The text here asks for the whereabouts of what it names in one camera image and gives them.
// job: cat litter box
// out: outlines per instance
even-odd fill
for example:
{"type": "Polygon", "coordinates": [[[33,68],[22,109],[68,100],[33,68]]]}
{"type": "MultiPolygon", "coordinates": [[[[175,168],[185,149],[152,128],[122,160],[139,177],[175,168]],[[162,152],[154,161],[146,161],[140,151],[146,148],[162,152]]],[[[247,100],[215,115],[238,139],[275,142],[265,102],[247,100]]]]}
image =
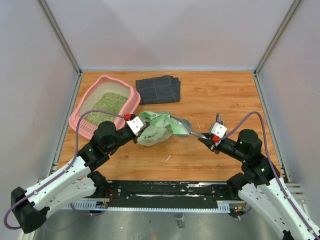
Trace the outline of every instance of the cat litter box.
{"type": "MultiPolygon", "coordinates": [[[[103,75],[85,92],[80,103],[69,117],[69,125],[76,130],[80,116],[86,111],[100,109],[119,115],[133,113],[140,103],[139,93],[119,79],[103,75]]],[[[104,113],[89,113],[80,122],[79,134],[91,139],[99,122],[112,121],[116,129],[125,125],[125,120],[104,113]]]]}

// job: plaid cloth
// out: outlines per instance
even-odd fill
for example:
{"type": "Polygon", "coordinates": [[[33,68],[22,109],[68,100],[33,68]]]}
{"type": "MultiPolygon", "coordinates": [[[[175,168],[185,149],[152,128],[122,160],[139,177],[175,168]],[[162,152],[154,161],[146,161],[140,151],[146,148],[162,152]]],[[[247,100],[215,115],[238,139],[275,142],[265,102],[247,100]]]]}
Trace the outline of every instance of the plaid cloth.
{"type": "Polygon", "coordinates": [[[180,101],[180,81],[170,75],[136,80],[140,104],[167,104],[180,101]]]}

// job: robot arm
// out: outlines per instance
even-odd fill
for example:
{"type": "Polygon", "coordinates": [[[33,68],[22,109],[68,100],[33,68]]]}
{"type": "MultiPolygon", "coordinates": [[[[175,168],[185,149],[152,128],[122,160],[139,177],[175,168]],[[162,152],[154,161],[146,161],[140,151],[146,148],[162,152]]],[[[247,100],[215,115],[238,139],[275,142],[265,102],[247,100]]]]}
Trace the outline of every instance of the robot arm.
{"type": "Polygon", "coordinates": [[[280,173],[261,153],[262,141],[258,134],[244,129],[240,131],[237,141],[234,141],[224,137],[226,131],[227,128],[218,119],[209,129],[209,133],[203,133],[207,139],[198,140],[216,154],[222,152],[242,162],[244,175],[239,173],[227,181],[235,197],[241,198],[257,210],[280,239],[318,240],[320,228],[307,217],[291,193],[286,191],[280,173]],[[255,186],[261,189],[265,196],[259,194],[255,186]]]}
{"type": "Polygon", "coordinates": [[[26,190],[21,187],[13,190],[11,205],[16,206],[12,211],[23,232],[33,232],[60,208],[98,191],[106,179],[94,170],[109,160],[109,155],[119,147],[135,141],[146,127],[147,124],[134,114],[119,130],[111,121],[102,122],[89,143],[78,151],[76,159],[26,190]],[[75,183],[83,176],[87,177],[75,183]]]}

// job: red wire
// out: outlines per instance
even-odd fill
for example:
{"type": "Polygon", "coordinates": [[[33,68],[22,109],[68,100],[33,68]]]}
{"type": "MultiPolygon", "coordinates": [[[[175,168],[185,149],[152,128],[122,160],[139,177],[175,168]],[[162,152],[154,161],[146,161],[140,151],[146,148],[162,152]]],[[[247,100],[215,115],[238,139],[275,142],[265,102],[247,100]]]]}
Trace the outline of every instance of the red wire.
{"type": "Polygon", "coordinates": [[[105,194],[105,197],[104,197],[104,201],[103,201],[103,203],[107,203],[106,202],[106,199],[107,199],[107,197],[108,197],[108,192],[110,191],[110,193],[112,193],[112,195],[111,195],[111,199],[110,199],[110,201],[109,201],[109,203],[111,203],[112,202],[112,200],[114,199],[114,192],[113,191],[111,191],[111,189],[107,189],[106,190],[106,194],[105,194]]]}

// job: pink litter box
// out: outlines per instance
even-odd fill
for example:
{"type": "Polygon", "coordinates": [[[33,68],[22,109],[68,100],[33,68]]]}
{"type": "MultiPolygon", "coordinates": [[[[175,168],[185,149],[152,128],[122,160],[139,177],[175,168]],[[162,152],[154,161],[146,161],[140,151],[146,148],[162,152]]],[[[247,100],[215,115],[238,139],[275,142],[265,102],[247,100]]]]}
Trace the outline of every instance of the pink litter box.
{"type": "MultiPolygon", "coordinates": [[[[120,94],[128,98],[121,108],[119,115],[132,114],[137,109],[141,99],[140,94],[129,84],[114,77],[102,75],[85,92],[79,105],[69,117],[69,125],[73,130],[77,128],[80,116],[86,111],[91,110],[105,93],[120,94]]],[[[114,124],[116,129],[120,129],[125,125],[125,120],[117,117],[114,124]]],[[[97,126],[83,118],[80,122],[79,134],[87,139],[91,139],[97,128],[97,126]]]]}

